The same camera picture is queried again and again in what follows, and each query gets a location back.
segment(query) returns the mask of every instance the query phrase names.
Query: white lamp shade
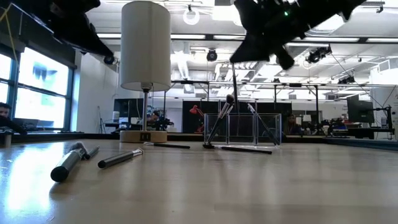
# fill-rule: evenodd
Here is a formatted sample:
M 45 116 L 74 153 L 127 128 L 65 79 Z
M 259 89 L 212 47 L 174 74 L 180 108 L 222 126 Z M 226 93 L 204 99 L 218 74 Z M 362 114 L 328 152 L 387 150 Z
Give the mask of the white lamp shade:
M 311 122 L 311 115 L 304 115 L 303 121 Z
M 170 13 L 151 1 L 133 1 L 122 8 L 121 87 L 165 91 L 171 86 Z

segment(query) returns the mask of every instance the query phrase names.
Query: computer monitor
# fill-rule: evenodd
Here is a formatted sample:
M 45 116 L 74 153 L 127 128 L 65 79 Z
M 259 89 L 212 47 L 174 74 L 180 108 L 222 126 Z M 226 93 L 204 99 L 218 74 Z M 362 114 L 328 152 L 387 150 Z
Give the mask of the computer monitor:
M 359 96 L 347 98 L 348 120 L 351 122 L 374 123 L 373 103 L 359 100 Z
M 120 118 L 129 117 L 129 101 L 130 101 L 130 117 L 142 117 L 142 110 L 144 107 L 144 99 L 115 99 L 113 110 L 120 112 Z

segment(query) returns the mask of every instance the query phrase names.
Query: lamp base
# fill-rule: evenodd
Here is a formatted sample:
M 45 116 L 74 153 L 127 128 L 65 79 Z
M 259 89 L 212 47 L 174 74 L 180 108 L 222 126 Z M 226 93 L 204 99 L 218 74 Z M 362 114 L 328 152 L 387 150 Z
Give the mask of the lamp base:
M 128 143 L 164 143 L 167 142 L 167 131 L 121 131 L 120 142 Z

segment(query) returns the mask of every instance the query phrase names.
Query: ceiling duct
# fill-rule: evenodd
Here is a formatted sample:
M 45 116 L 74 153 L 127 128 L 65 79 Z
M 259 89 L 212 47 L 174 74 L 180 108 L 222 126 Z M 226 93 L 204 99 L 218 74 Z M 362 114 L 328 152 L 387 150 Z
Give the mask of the ceiling duct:
M 182 80 L 190 80 L 188 69 L 188 57 L 190 56 L 190 46 L 188 42 L 172 42 L 172 51 L 177 59 L 177 67 L 180 71 Z M 184 85 L 184 93 L 194 93 L 195 87 L 193 85 Z

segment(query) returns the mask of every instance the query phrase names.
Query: wooden table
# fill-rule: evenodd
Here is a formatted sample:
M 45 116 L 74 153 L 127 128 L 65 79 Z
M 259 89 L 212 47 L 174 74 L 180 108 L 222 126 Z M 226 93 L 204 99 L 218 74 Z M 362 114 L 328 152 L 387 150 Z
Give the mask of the wooden table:
M 273 155 L 190 150 L 117 140 L 65 183 L 50 172 L 74 141 L 0 149 L 0 223 L 397 223 L 398 154 L 323 144 L 282 144 Z M 98 161 L 142 147 L 100 170 Z

